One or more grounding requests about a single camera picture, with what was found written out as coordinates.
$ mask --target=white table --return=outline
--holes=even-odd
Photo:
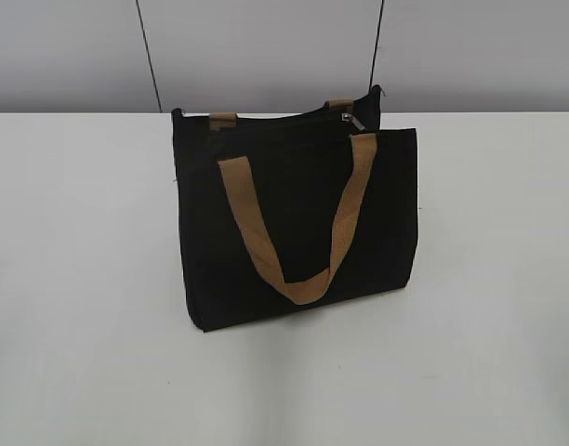
[[[203,334],[169,116],[0,115],[0,446],[569,445],[569,113],[383,124],[409,286]]]

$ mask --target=canvas bag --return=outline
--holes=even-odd
[[[323,128],[315,131],[319,125]],[[339,120],[319,125],[223,133],[207,146],[212,163],[182,170],[176,163],[188,309],[203,330],[396,289],[408,281],[417,245],[416,132],[349,138],[357,129],[342,128]],[[357,156],[363,159],[368,152],[371,165],[362,164],[357,180]],[[355,191],[355,198],[343,203],[361,178],[361,199]],[[241,201],[233,199],[238,190],[246,190],[244,209],[255,202],[251,222],[242,223],[253,212],[242,211]],[[355,215],[354,230],[340,230],[340,209]],[[262,226],[259,246],[269,246],[268,262],[262,262],[266,252],[258,258],[258,244],[247,233]],[[262,263],[270,266],[268,273]]]

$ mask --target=bag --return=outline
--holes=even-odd
[[[358,129],[340,113],[322,114],[221,129],[194,165],[176,154],[187,303],[199,328],[406,285],[417,246],[416,131],[349,136]]]

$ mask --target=zipper pull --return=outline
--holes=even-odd
[[[345,123],[352,123],[355,127],[357,127],[357,130],[361,131],[365,130],[365,126],[361,124],[359,120],[350,113],[342,113],[342,121],[344,121]]]

